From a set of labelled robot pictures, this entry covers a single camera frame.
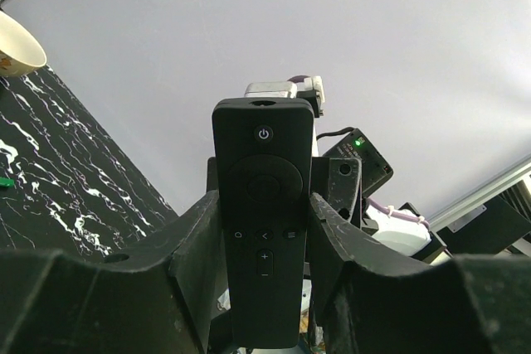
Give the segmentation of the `black remote control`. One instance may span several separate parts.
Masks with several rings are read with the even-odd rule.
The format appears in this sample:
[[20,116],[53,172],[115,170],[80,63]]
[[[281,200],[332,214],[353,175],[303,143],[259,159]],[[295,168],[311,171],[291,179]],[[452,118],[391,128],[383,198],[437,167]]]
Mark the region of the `black remote control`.
[[299,339],[314,112],[304,99],[224,99],[212,112],[233,338]]

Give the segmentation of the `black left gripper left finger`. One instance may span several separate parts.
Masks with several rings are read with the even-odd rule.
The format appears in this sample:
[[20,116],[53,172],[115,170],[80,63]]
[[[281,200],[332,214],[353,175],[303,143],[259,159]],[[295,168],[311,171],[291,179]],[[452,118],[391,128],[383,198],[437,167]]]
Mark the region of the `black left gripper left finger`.
[[204,353],[217,300],[218,194],[101,263],[1,253],[4,353]]

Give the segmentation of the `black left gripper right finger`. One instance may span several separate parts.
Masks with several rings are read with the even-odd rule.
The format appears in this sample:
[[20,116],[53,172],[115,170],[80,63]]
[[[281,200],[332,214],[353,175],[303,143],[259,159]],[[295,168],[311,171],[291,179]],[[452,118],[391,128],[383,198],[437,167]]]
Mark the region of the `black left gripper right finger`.
[[309,267],[329,353],[527,353],[530,260],[460,255],[431,266],[309,200]]

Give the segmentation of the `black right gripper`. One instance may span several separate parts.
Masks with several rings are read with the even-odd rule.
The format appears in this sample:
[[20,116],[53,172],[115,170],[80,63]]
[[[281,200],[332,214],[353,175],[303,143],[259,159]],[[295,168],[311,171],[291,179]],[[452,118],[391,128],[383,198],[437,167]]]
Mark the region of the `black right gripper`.
[[343,269],[332,228],[361,221],[359,161],[315,158],[310,190],[302,225],[245,221],[226,232],[231,307],[211,322],[211,353],[295,347],[305,308],[312,322],[325,323]]

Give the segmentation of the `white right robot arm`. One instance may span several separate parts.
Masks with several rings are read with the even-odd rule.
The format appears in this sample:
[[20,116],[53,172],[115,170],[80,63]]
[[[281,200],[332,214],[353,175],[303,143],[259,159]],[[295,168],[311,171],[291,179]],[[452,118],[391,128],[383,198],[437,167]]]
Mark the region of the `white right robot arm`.
[[310,191],[311,134],[213,128],[235,343],[293,347],[309,269],[328,353],[529,352],[529,258],[413,259],[429,240],[421,217],[378,207],[347,221]]

